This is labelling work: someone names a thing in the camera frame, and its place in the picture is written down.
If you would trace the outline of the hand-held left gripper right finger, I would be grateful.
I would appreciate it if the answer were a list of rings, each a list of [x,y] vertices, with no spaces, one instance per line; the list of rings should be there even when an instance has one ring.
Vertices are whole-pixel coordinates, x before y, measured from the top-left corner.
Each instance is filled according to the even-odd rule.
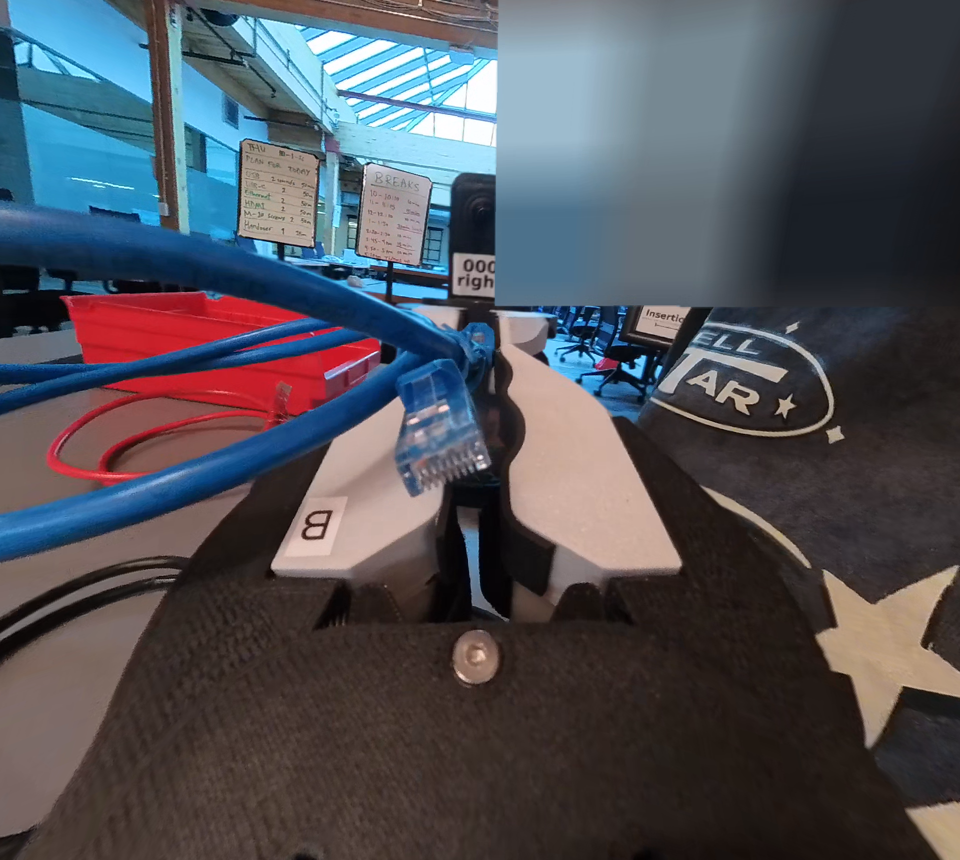
[[[499,550],[516,590],[676,575],[672,542],[608,411],[518,346],[496,356],[500,402]]]

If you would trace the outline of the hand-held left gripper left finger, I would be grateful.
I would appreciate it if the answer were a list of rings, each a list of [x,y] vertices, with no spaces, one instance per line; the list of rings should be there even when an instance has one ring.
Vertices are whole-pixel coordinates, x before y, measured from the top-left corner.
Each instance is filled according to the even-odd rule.
[[[393,401],[331,443],[270,564],[275,575],[426,585],[439,574],[444,492],[408,493],[394,461],[403,416]]]

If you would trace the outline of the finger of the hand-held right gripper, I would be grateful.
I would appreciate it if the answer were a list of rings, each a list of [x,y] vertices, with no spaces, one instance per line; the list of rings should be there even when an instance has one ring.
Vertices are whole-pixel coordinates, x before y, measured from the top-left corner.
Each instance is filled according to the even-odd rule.
[[[498,348],[514,346],[538,357],[556,336],[557,316],[541,311],[498,310]]]
[[[481,312],[468,304],[410,303],[409,313],[419,319],[430,321],[439,329],[464,336],[474,335],[476,333],[474,327],[481,322]]]

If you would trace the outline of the red plastic bin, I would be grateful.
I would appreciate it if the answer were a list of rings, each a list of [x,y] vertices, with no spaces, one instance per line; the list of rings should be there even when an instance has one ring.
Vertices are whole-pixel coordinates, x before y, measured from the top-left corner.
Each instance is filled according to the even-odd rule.
[[[297,319],[268,304],[202,292],[74,295],[64,298],[85,363],[129,362],[201,345]],[[112,389],[192,399],[227,407],[269,408],[279,384],[290,388],[289,414],[298,415],[358,385],[380,363],[376,339],[344,342],[271,363],[198,374],[143,377]]]

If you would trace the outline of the black office chair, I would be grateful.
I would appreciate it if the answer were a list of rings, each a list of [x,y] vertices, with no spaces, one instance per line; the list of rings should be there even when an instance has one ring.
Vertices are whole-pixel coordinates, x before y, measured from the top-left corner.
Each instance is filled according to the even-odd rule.
[[[609,369],[604,372],[594,396],[602,398],[611,385],[626,384],[636,392],[637,403],[644,403],[656,369],[658,355],[653,350],[629,344],[610,347],[603,360]]]
[[[578,309],[577,317],[570,322],[567,329],[567,338],[571,342],[566,347],[557,350],[558,363],[565,363],[568,356],[576,355],[578,358],[588,358],[593,366],[596,364],[596,354],[593,351],[593,346],[599,320],[598,307],[585,305]]]

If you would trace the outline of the handwritten whiteboard sign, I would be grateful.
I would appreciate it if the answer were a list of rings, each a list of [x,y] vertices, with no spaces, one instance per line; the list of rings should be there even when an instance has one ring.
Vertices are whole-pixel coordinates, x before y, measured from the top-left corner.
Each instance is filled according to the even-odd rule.
[[[393,297],[396,264],[422,263],[433,182],[380,164],[363,168],[355,253],[387,264],[386,301]]]
[[[237,235],[284,247],[317,245],[320,158],[243,139],[238,154]]]

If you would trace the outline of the black framed sign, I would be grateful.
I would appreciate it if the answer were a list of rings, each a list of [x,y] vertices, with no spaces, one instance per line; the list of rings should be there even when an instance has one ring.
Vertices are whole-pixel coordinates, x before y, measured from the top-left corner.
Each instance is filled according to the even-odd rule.
[[[683,350],[713,311],[712,307],[636,305],[626,309],[614,344],[643,350]]]

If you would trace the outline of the dark star print shirt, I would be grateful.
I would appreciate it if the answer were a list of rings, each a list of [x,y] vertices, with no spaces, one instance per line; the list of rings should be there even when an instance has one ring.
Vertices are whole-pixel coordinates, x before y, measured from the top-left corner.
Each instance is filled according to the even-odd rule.
[[[688,320],[638,425],[772,557],[854,735],[958,858],[958,306]]]

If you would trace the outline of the wooden support post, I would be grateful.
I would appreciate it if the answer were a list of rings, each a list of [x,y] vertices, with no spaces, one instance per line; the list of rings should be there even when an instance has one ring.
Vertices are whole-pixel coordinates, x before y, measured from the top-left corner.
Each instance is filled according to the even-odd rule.
[[[144,0],[160,224],[189,234],[182,5],[180,0]]]

